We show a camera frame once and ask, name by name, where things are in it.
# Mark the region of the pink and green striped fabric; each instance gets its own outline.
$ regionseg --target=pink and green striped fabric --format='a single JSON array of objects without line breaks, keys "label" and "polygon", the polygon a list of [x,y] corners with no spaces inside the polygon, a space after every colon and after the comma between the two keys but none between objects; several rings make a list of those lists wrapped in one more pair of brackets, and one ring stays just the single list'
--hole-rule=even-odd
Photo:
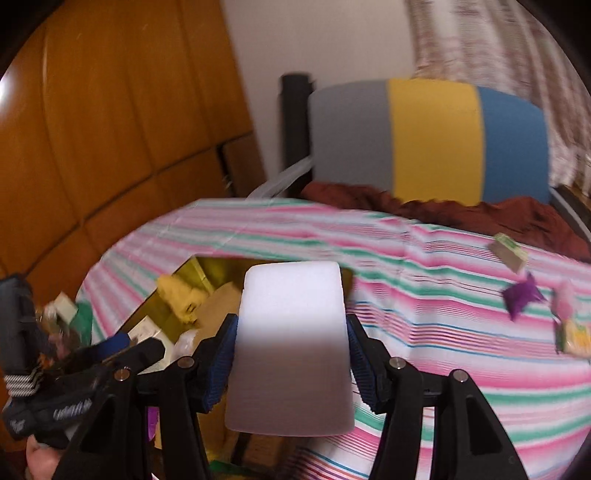
[{"label": "pink and green striped fabric", "polygon": [[[392,355],[424,371],[467,370],[514,442],[532,479],[559,478],[591,427],[591,367],[558,354],[548,304],[512,322],[501,290],[522,280],[483,235],[383,213],[296,200],[206,200],[164,215],[114,245],[89,271],[94,340],[113,334],[191,255],[334,260],[356,274],[348,310]],[[540,290],[570,278],[579,319],[591,319],[591,266],[525,247]],[[290,463],[297,478],[368,477],[383,424],[355,396],[355,429],[312,440]],[[433,411],[424,413],[417,478],[427,479]]]}]

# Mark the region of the gray yellow blue cushion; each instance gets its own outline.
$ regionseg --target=gray yellow blue cushion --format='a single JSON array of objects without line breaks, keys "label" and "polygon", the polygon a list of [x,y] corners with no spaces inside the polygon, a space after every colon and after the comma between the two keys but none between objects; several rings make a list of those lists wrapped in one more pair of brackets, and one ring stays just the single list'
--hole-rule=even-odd
[{"label": "gray yellow blue cushion", "polygon": [[314,178],[369,184],[404,201],[549,200],[542,111],[445,80],[371,80],[310,96]]}]

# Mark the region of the red-brown blanket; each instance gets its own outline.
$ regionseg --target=red-brown blanket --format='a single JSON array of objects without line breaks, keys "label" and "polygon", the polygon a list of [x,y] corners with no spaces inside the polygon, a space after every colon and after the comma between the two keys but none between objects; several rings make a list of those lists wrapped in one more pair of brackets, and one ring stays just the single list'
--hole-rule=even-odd
[{"label": "red-brown blanket", "polygon": [[590,262],[585,240],[579,237],[554,208],[530,197],[501,203],[480,202],[466,207],[457,202],[402,203],[370,186],[340,185],[313,181],[302,198],[342,209],[373,210],[435,223],[468,232],[496,235],[506,233],[514,240],[567,257]]}]

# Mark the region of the purple object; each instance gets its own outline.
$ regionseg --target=purple object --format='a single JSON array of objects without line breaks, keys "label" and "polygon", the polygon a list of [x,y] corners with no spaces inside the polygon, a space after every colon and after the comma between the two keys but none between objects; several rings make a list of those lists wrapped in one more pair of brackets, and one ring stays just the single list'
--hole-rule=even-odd
[{"label": "purple object", "polygon": [[148,407],[148,441],[151,442],[156,437],[156,425],[158,425],[158,418],[160,410],[158,407]]},{"label": "purple object", "polygon": [[511,320],[515,320],[529,302],[545,300],[535,285],[534,276],[530,272],[527,272],[526,281],[516,283],[503,290],[503,298]]}]

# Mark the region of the white foam block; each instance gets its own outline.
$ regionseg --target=white foam block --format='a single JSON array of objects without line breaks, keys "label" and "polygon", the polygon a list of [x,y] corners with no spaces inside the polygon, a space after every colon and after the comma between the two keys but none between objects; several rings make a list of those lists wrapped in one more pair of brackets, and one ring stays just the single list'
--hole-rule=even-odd
[{"label": "white foam block", "polygon": [[226,426],[266,435],[328,436],[351,432],[354,424],[338,264],[252,267],[239,311]]}]

